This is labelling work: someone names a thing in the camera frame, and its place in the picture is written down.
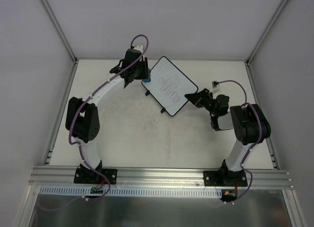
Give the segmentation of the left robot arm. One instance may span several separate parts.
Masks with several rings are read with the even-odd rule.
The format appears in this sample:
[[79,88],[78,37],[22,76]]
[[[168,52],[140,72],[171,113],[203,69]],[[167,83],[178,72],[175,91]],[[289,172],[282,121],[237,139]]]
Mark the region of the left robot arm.
[[99,157],[96,136],[100,132],[99,111],[115,93],[134,80],[150,80],[148,60],[140,45],[130,47],[125,57],[110,70],[110,78],[85,97],[72,97],[68,102],[65,127],[69,143],[77,145],[81,163],[74,182],[79,184],[109,184]]

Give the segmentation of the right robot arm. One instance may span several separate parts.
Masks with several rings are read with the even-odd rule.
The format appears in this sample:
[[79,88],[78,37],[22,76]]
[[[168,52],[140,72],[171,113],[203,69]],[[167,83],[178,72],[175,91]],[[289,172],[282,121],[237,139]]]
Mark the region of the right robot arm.
[[244,164],[251,151],[270,137],[270,124],[257,104],[229,106],[229,96],[216,98],[208,89],[186,94],[185,97],[197,108],[205,108],[210,114],[210,124],[215,131],[233,129],[235,144],[229,156],[217,171],[204,171],[205,186],[248,186]]

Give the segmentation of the small black-framed whiteboard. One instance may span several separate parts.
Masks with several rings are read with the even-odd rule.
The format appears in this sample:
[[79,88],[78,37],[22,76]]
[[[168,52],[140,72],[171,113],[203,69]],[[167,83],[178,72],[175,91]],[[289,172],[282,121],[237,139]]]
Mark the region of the small black-framed whiteboard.
[[141,83],[147,95],[161,105],[161,112],[169,116],[175,116],[188,102],[186,94],[198,91],[197,85],[165,56],[152,67],[150,81]]

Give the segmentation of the blue bone-shaped eraser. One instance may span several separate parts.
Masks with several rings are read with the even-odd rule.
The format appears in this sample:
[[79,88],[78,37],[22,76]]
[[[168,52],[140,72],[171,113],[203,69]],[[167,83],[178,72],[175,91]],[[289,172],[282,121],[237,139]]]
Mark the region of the blue bone-shaped eraser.
[[151,70],[149,68],[147,68],[145,78],[142,80],[142,82],[148,83],[150,81],[151,81]]

